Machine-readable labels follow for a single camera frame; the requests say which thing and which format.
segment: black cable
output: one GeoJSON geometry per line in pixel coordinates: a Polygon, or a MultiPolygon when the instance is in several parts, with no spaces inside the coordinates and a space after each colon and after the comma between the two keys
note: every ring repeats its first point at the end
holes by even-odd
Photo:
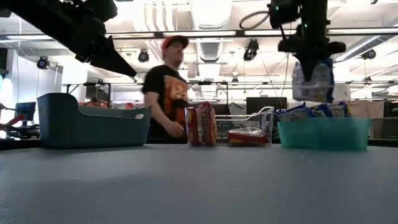
{"type": "Polygon", "coordinates": [[[255,28],[257,28],[259,25],[261,25],[263,22],[265,22],[265,21],[268,19],[268,17],[269,17],[269,12],[268,12],[268,11],[257,11],[257,12],[251,13],[251,14],[249,14],[249,15],[243,17],[243,19],[241,19],[241,22],[239,22],[239,28],[241,28],[242,30],[251,30],[251,29],[255,29],[255,28]],[[246,20],[252,18],[253,16],[260,15],[260,14],[267,14],[267,15],[265,16],[265,18],[263,18],[262,20],[260,20],[260,22],[254,24],[254,25],[251,26],[251,27],[245,28],[245,27],[242,26],[242,23],[243,23],[244,21],[246,21],[246,20]]]}
{"type": "Polygon", "coordinates": [[[285,84],[286,84],[286,80],[287,80],[287,72],[288,72],[288,67],[289,67],[289,53],[287,53],[287,58],[286,58],[286,71],[285,71],[285,81],[284,81],[284,85],[282,86],[282,93],[280,94],[280,97],[283,97],[284,94],[284,89],[285,89],[285,84]]]}

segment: snack package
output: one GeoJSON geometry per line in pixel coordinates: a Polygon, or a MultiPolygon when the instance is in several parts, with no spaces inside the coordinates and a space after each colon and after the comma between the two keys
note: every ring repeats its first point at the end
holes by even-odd
{"type": "Polygon", "coordinates": [[[203,131],[201,129],[201,119],[196,108],[185,108],[185,123],[187,125],[188,145],[199,146],[202,142],[203,131]]]}
{"type": "Polygon", "coordinates": [[[328,105],[328,107],[334,118],[347,118],[351,116],[351,114],[348,113],[348,106],[344,102],[328,105]]]}
{"type": "Polygon", "coordinates": [[[275,115],[279,118],[279,121],[281,122],[315,117],[311,109],[305,106],[305,103],[291,109],[279,110],[276,112],[275,115]]]}
{"type": "Polygon", "coordinates": [[[217,123],[215,115],[216,113],[209,102],[204,102],[198,106],[198,109],[185,108],[189,145],[198,146],[202,143],[207,145],[216,144],[217,123]]]}
{"type": "Polygon", "coordinates": [[[333,113],[330,111],[329,105],[327,105],[326,103],[318,105],[317,110],[322,111],[328,118],[333,117],[333,113]]]}
{"type": "Polygon", "coordinates": [[[326,118],[325,112],[323,112],[321,109],[319,109],[317,106],[313,106],[310,108],[312,111],[313,115],[316,118],[326,118]]]}
{"type": "Polygon", "coordinates": [[[238,128],[228,131],[232,146],[264,146],[269,144],[268,136],[259,128],[238,128]]]}
{"type": "Polygon", "coordinates": [[[292,75],[293,99],[298,101],[314,101],[322,103],[333,102],[333,61],[330,58],[319,62],[313,69],[310,81],[305,81],[302,66],[296,62],[292,75]]]}

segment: man's hand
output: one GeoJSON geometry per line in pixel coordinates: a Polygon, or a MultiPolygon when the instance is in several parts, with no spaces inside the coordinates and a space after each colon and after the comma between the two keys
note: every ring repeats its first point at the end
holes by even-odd
{"type": "Polygon", "coordinates": [[[173,137],[179,138],[184,134],[184,128],[177,122],[171,121],[165,125],[165,130],[173,137]]]}

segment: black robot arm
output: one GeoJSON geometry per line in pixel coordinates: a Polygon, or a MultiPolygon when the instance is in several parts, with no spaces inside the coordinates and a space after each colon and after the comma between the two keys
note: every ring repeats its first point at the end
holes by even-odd
{"type": "MultiPolygon", "coordinates": [[[[278,51],[293,53],[301,63],[305,81],[311,80],[312,71],[319,61],[346,51],[344,43],[329,42],[326,36],[326,26],[330,24],[327,19],[328,0],[271,0],[267,7],[268,11],[246,16],[239,26],[245,29],[242,23],[246,19],[267,13],[262,21],[269,17],[271,27],[282,31],[283,40],[278,44],[278,51]],[[282,25],[299,18],[302,23],[297,26],[296,33],[286,37],[282,25]]],[[[260,23],[247,29],[256,28],[260,23]]]]}
{"type": "Polygon", "coordinates": [[[134,77],[137,72],[105,37],[104,22],[114,18],[112,0],[1,0],[0,17],[11,12],[60,42],[81,62],[134,77]]]}

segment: desk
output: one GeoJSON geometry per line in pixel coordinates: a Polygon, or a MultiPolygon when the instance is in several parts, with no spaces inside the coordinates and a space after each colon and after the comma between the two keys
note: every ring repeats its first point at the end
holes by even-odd
{"type": "Polygon", "coordinates": [[[0,152],[0,223],[398,223],[398,149],[0,152]]]}

